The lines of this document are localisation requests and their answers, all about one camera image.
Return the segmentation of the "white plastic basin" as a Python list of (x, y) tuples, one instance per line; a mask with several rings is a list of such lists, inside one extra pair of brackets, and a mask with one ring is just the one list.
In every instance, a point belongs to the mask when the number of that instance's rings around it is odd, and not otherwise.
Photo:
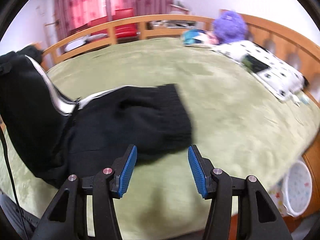
[(292, 217), (302, 215), (310, 204), (312, 178), (308, 167), (298, 160), (289, 169), (281, 188), (286, 213)]

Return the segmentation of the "green bed blanket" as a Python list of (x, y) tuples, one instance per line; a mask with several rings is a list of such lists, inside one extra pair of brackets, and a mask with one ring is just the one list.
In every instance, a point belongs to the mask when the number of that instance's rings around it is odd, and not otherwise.
[[(48, 75), (73, 99), (124, 85), (176, 84), (201, 154), (231, 176), (256, 176), (266, 189), (319, 130), (314, 102), (280, 102), (234, 61), (176, 38), (110, 46), (61, 62)], [(182, 150), (136, 166), (114, 205), (123, 239), (165, 239), (202, 230), (210, 202), (198, 194)]]

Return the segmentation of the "white spotted pillow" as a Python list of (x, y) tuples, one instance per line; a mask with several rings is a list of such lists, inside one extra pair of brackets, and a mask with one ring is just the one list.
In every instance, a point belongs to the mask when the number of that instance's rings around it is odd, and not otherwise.
[(280, 101), (286, 101), (304, 89), (302, 73), (254, 42), (242, 40), (214, 45), (212, 51), (244, 66)]

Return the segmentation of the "black garment on bedpost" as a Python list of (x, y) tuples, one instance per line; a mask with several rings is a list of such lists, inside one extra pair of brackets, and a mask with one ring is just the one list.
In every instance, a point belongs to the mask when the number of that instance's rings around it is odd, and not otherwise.
[(28, 45), (17, 52), (18, 55), (27, 55), (34, 59), (38, 64), (42, 63), (43, 50), (37, 48), (35, 45)]

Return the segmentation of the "teal patterned cloth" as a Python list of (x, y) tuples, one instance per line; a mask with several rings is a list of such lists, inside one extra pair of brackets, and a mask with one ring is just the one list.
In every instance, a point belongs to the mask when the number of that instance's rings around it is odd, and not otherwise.
[(218, 39), (211, 31), (201, 29), (190, 29), (181, 35), (184, 46), (210, 47), (219, 44)]

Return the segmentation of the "purple plush toy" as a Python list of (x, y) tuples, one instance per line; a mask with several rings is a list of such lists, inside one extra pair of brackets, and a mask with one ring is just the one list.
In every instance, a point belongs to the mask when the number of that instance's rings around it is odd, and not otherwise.
[(240, 14), (227, 10), (213, 22), (213, 32), (219, 44), (242, 41), (247, 35), (247, 24)]

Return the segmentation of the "wooden bed frame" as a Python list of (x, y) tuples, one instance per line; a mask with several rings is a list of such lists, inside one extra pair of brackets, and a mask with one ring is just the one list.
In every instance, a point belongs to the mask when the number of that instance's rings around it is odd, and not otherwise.
[(74, 99), (123, 85), (175, 84), (201, 153), (230, 175), (254, 174), (270, 189), (317, 145), (319, 107), (280, 101), (239, 63), (183, 45), (185, 31), (211, 23), (192, 15), (139, 16), (138, 41), (91, 42), (56, 56), (48, 75)]

